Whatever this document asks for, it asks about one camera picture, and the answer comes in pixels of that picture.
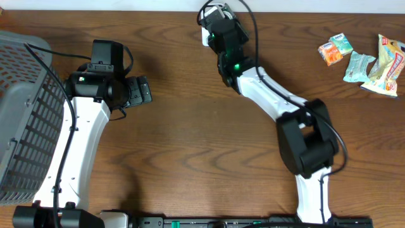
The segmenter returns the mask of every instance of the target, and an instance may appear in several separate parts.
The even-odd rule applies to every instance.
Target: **wood grain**
[[[247,14],[239,13],[252,33]],[[349,148],[330,179],[330,208],[370,216],[375,227],[405,224],[405,101],[342,81],[349,56],[330,67],[317,52],[344,32],[359,53],[378,55],[377,35],[404,41],[402,15],[257,13],[261,64],[289,91],[326,102]],[[226,88],[216,56],[201,45],[195,13],[5,11],[0,28],[39,36],[55,51],[90,55],[93,39],[127,45],[131,75],[147,75],[154,101],[107,124],[90,182],[92,213],[111,208],[168,217],[267,217],[294,213],[294,176],[278,153],[273,121]],[[253,41],[246,47],[252,53]],[[55,56],[66,78],[81,60]],[[400,97],[405,75],[398,79]],[[11,227],[14,207],[1,208]]]

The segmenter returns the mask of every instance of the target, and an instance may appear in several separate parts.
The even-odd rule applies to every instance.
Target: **green led light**
[[[179,221],[171,222],[171,228],[180,228],[180,222]]]

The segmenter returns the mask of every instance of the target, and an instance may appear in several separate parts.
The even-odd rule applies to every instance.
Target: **white wall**
[[[0,0],[6,10],[198,11],[206,0]],[[312,13],[405,13],[405,0],[245,0],[253,11]],[[245,11],[237,0],[226,0]]]

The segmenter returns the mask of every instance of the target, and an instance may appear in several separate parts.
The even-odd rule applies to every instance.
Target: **snack wrapper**
[[[349,66],[347,67],[346,74],[343,81],[345,82],[369,82],[367,77],[367,66],[375,60],[375,57],[365,54],[358,54],[353,51],[350,57]]]
[[[333,44],[332,42],[320,46],[318,48],[318,51],[328,66],[337,63],[343,58],[342,54],[337,49],[336,45]]]
[[[353,47],[350,45],[344,34],[338,34],[331,37],[329,42],[334,43],[342,55],[347,55],[353,51]]]
[[[378,60],[361,88],[379,94],[398,97],[397,78],[405,66],[405,44],[378,35]]]

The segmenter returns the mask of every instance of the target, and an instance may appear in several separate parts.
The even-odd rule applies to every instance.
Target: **orange snack package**
[[[323,60],[328,64],[328,66],[340,61],[343,56],[337,49],[336,45],[332,42],[326,43],[318,48]]]

